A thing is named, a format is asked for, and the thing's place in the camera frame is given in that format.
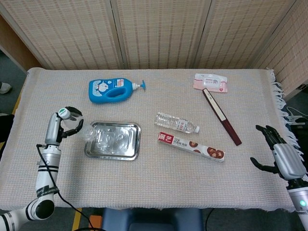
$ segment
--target blue lotion bottle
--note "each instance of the blue lotion bottle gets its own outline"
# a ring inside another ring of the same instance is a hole
[[[139,87],[145,90],[144,81],[138,85],[126,78],[96,79],[89,83],[89,98],[93,103],[116,103],[126,100]]]

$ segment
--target metal tray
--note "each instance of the metal tray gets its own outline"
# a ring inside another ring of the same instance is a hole
[[[138,124],[93,121],[96,139],[85,145],[88,157],[134,160],[139,154],[141,128]]]

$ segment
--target white tablecloth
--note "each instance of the white tablecloth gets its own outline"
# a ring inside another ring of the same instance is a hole
[[[228,77],[228,93],[214,98],[242,140],[235,146],[200,90],[195,73]],[[147,85],[121,103],[93,104],[88,83],[98,78],[125,77]],[[255,125],[271,125],[286,138],[277,98],[267,70],[84,70],[33,68],[26,78],[14,125],[0,162],[0,208],[15,209],[36,198],[39,155],[53,112],[78,108],[88,122],[127,121],[141,126],[139,157],[134,161],[90,159],[77,136],[61,143],[57,185],[76,207],[235,207],[293,210],[286,182],[255,168],[250,157],[265,165],[273,157]],[[182,117],[200,126],[185,134],[154,125],[157,112]],[[159,131],[224,150],[218,163],[157,142]],[[56,206],[67,206],[55,196]]]

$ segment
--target woven panel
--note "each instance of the woven panel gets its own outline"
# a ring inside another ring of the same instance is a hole
[[[51,69],[117,69],[101,0],[1,0]]]
[[[273,68],[285,95],[308,79],[308,1],[300,1],[254,68]]]
[[[129,68],[187,68],[204,4],[117,0]]]
[[[198,68],[244,68],[292,0],[216,0]]]

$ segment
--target robotic arm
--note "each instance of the robotic arm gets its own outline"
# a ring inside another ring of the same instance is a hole
[[[282,179],[288,181],[287,191],[305,230],[308,231],[308,182],[302,180],[307,172],[300,156],[293,146],[280,137],[276,129],[270,126],[263,128],[259,125],[256,125],[256,129],[265,136],[275,162],[273,167],[261,165],[253,157],[250,158],[251,162],[260,170],[278,173]]]
[[[82,115],[76,108],[66,108]],[[64,132],[61,127],[62,120],[63,119],[58,113],[53,113],[49,120],[46,133],[46,145],[37,145],[38,151],[40,147],[44,147],[42,154],[39,151],[41,160],[39,163],[38,177],[35,186],[37,198],[22,209],[14,210],[1,215],[0,231],[18,231],[20,227],[28,221],[44,220],[53,214],[53,196],[59,192],[59,189],[56,186],[61,157],[59,145],[62,138],[76,134],[81,130],[83,125],[82,119],[80,120],[77,128]]]

